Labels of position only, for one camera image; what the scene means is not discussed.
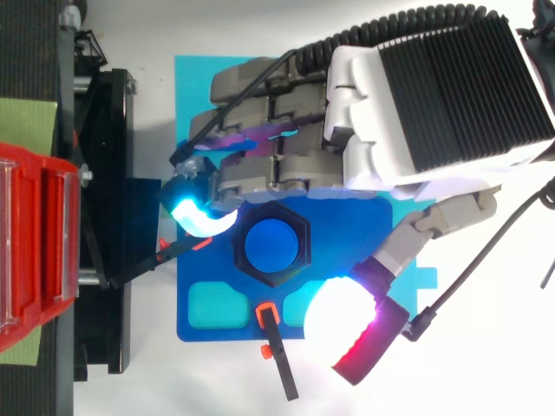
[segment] blue glowing light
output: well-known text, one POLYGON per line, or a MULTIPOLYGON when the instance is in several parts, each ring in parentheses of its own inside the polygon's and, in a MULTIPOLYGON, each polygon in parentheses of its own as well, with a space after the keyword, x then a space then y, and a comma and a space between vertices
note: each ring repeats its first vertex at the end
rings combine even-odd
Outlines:
POLYGON ((208 217, 192 199, 183 199, 172 211, 172 217, 193 237, 212 237, 229 230, 237 220, 237 210, 222 218, 208 217))

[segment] red storage container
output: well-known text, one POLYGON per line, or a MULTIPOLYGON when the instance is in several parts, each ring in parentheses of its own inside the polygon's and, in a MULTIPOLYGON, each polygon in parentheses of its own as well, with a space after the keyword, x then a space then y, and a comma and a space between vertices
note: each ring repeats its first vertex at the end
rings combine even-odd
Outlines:
POLYGON ((69 162, 0 143, 0 352, 74 301, 79 195, 69 162))

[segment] black hexagonal holder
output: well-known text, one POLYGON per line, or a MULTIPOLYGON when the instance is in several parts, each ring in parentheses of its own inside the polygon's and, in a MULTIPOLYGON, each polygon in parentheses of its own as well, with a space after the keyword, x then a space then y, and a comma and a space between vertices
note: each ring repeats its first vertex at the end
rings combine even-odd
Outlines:
POLYGON ((310 222, 278 202, 272 201, 249 209, 241 216, 240 223, 236 224, 234 228, 233 261, 235 267, 271 288, 276 288, 287 282, 310 265, 312 261, 310 222), (271 273, 263 272, 254 267, 245 252, 245 240, 249 231, 254 225, 266 219, 278 219, 288 224, 295 231, 298 241, 298 251, 293 262, 285 269, 271 273))

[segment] white background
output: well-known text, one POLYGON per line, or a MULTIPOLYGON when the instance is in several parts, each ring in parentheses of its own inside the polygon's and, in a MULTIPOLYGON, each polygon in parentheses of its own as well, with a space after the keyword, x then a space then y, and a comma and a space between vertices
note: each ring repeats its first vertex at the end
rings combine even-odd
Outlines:
MULTIPOLYGON (((94 29, 114 68, 139 83, 135 97, 138 177, 167 178, 175 146, 175 55, 280 55, 409 7, 400 0, 89 0, 94 29)), ((485 1, 513 27, 532 25, 532 0, 485 1)), ((506 184, 498 215, 433 242, 419 265, 437 267, 432 302, 529 194, 555 174, 535 166, 506 184)), ((166 221, 163 233, 174 225, 166 221)), ((555 257, 555 212, 536 204, 507 234, 416 344, 398 338, 369 377, 352 387, 287 341, 300 399, 288 403, 261 341, 184 343, 175 332, 176 268, 133 285, 131 365, 123 375, 90 367, 75 384, 76 415, 555 415, 555 281, 539 282, 555 257)))

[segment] white glowing light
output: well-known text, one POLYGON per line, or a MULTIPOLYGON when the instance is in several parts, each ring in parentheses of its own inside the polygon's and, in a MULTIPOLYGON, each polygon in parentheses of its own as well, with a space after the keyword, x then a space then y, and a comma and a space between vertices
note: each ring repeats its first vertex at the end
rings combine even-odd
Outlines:
POLYGON ((172 217, 194 237, 212 237, 229 230, 237 220, 237 210, 222 218, 208 217, 191 199, 183 199, 172 211, 172 217))
POLYGON ((375 299, 350 277, 324 282, 304 317, 304 339, 324 365, 335 366, 375 318, 375 299))

